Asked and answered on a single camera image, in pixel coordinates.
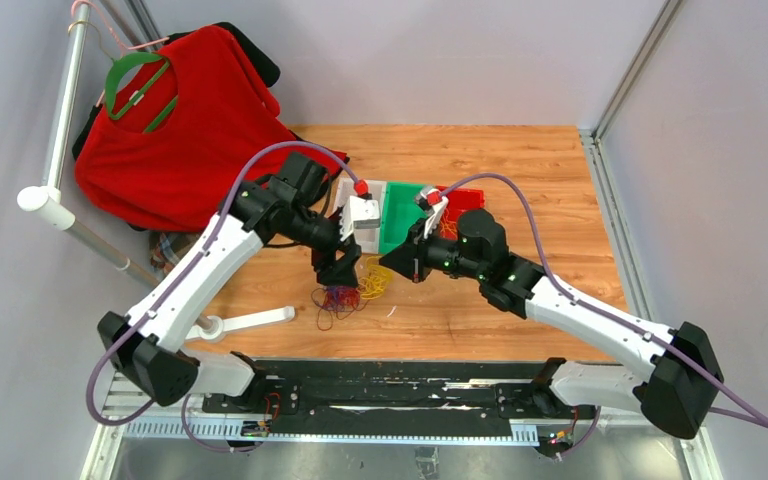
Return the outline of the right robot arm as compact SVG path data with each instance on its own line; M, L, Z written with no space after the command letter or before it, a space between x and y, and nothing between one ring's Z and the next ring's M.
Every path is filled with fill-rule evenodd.
M555 417L569 406L591 405L642 414L680 439L696 437L724 379L707 332L635 317L576 290L558 276L511 252L504 227L484 209L457 222L456 239L412 225L405 241L380 263L415 282L434 270L478 283L489 305L569 333L614 359L587 365L569 360L548 369L531 390L534 408Z

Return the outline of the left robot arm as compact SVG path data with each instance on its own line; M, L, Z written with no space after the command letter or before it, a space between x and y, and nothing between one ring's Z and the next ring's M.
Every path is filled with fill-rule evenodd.
M358 228L377 227L380 211L365 181L354 181L334 215L312 210L326 169L291 153L266 185L238 177L219 211L184 259L126 315L107 313L98 324L107 360L155 404L169 406L188 394L224 394L243 413L258 411L266 386L253 362L238 353L187 353L191 328L230 277L282 235L311 250L323 286L355 287L361 248Z

